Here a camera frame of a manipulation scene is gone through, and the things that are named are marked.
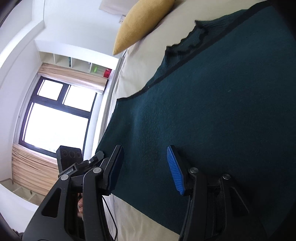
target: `ribbed blue pad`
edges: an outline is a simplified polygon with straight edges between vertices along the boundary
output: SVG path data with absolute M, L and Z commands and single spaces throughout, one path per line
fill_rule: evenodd
M 175 182 L 176 189 L 180 192 L 181 195 L 183 195 L 185 192 L 183 175 L 170 146 L 167 148 L 167 160 Z

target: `dark green blanket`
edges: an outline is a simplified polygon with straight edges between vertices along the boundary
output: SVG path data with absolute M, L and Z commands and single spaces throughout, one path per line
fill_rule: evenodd
M 180 233 L 188 199 L 166 160 L 175 145 L 203 173 L 233 176 L 271 235 L 296 199 L 295 68 L 295 39 L 267 2 L 197 22 L 117 101 L 97 149 L 124 147 L 114 195 Z

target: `black cable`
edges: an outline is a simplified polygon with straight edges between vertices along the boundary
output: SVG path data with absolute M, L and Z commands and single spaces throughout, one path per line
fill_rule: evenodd
M 108 204 L 107 204 L 107 202 L 106 202 L 104 196 L 102 196 L 102 198 L 103 198 L 103 200 L 104 200 L 104 202 L 105 202 L 105 204 L 106 204 L 106 206 L 107 206 L 107 208 L 108 208 L 108 211 L 109 211 L 109 213 L 110 213 L 110 215 L 111 215 L 111 218 L 112 218 L 112 220 L 113 220 L 113 223 L 114 223 L 114 225 L 115 225 L 115 229 L 116 229 L 116 234 L 115 234 L 115 238 L 114 238 L 114 241 L 115 241 L 116 238 L 117 238 L 118 229 L 117 229 L 117 226 L 116 226 L 115 220 L 114 220 L 114 218 L 113 218 L 113 216 L 112 216 L 112 213 L 111 213 L 111 211 L 110 211 L 110 209 L 109 209 L 109 207 L 108 207 Z

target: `window pane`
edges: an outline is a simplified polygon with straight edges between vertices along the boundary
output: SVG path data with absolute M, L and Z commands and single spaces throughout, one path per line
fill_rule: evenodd
M 88 119 L 34 103 L 25 142 L 56 152 L 60 145 L 83 149 Z
M 91 111 L 96 92 L 71 85 L 64 105 Z
M 63 84 L 61 83 L 53 82 L 50 80 L 44 80 L 38 95 L 49 99 L 57 100 L 62 87 Z

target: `window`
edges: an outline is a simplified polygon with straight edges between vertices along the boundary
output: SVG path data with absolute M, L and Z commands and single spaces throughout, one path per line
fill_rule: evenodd
M 19 144 L 56 157 L 60 145 L 84 153 L 96 92 L 41 77 L 22 122 Z

